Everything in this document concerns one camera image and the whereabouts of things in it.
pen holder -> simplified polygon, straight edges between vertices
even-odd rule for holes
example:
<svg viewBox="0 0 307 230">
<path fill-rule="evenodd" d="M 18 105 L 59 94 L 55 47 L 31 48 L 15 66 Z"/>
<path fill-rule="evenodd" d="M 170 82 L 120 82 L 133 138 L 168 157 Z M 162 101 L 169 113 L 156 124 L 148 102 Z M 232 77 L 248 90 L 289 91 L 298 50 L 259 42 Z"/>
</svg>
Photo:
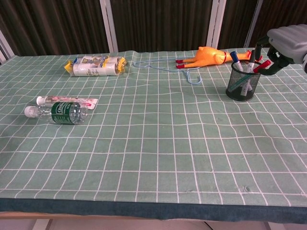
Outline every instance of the pen holder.
<svg viewBox="0 0 307 230">
<path fill-rule="evenodd" d="M 226 89 L 226 94 L 228 97 L 236 101 L 246 102 L 252 99 L 254 96 L 255 89 L 257 87 L 258 80 L 260 77 L 260 73 L 254 73 L 254 72 L 247 73 L 248 60 L 242 60 L 240 61 L 240 63 L 243 68 L 243 72 L 237 70 L 233 63 L 231 64 L 232 71 L 231 71 L 229 83 Z M 255 62 L 254 68 L 256 68 L 260 64 L 261 63 L 259 62 Z M 247 80 L 246 82 L 240 84 L 240 86 L 234 89 L 233 91 L 230 91 L 231 86 L 234 85 L 241 78 L 245 77 L 246 75 L 250 75 L 252 77 L 249 78 L 249 80 Z"/>
</svg>

table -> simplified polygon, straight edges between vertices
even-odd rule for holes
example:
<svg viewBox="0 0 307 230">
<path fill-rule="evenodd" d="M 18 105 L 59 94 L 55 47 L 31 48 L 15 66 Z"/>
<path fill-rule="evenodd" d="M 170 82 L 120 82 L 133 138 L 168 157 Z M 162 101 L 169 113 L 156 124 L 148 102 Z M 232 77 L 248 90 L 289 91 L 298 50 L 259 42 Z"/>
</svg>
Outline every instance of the table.
<svg viewBox="0 0 307 230">
<path fill-rule="evenodd" d="M 202 83 L 191 85 L 182 72 L 131 64 L 195 51 L 119 55 L 129 64 L 118 77 L 69 77 L 76 56 L 0 66 L 0 211 L 307 223 L 300 65 L 261 76 L 254 98 L 236 102 L 225 94 L 230 63 L 192 70 Z M 45 95 L 99 100 L 83 125 L 25 117 Z"/>
</svg>

white bottle cap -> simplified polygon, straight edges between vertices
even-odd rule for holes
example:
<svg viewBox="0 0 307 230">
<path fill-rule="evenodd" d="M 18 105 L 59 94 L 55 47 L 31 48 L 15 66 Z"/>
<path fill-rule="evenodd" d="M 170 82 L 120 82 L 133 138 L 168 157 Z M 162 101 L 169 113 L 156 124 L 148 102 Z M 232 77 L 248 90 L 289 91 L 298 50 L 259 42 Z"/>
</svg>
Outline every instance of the white bottle cap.
<svg viewBox="0 0 307 230">
<path fill-rule="evenodd" d="M 27 106 L 24 109 L 24 115 L 26 115 L 26 117 L 36 117 L 38 113 L 38 109 L 36 106 Z"/>
<path fill-rule="evenodd" d="M 38 96 L 37 99 L 36 99 L 36 104 L 43 105 L 45 103 L 45 101 L 46 101 L 46 98 L 47 97 Z"/>
</svg>

orange rubber chicken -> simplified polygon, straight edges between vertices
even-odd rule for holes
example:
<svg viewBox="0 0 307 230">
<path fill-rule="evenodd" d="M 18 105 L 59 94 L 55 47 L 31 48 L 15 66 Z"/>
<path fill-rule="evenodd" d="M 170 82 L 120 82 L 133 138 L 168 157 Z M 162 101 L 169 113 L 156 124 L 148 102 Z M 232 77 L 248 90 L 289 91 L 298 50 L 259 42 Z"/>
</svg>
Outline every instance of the orange rubber chicken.
<svg viewBox="0 0 307 230">
<path fill-rule="evenodd" d="M 239 60 L 249 60 L 251 52 L 248 50 L 244 54 L 237 54 Z M 184 62 L 190 62 L 189 64 L 177 65 L 178 69 L 182 68 L 193 68 L 193 67 L 203 67 L 208 65 L 220 65 L 227 61 L 232 61 L 229 53 L 217 50 L 208 46 L 200 46 L 196 52 L 194 58 L 185 60 L 176 60 L 176 63 L 182 64 Z"/>
</svg>

green tablecloth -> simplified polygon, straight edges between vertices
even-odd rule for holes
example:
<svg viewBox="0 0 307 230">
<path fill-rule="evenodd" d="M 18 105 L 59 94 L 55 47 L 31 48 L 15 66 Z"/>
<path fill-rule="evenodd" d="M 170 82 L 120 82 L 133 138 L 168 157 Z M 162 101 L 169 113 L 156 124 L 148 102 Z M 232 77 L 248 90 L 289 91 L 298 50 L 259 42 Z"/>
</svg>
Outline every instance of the green tablecloth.
<svg viewBox="0 0 307 230">
<path fill-rule="evenodd" d="M 63 66 L 75 56 L 0 66 L 0 198 L 307 207 L 300 65 L 261 76 L 254 98 L 236 102 L 225 94 L 230 63 L 192 70 L 202 83 L 191 85 L 131 63 L 195 51 L 120 55 L 129 63 L 118 77 L 69 77 Z M 45 95 L 99 100 L 79 126 L 25 117 Z"/>
</svg>

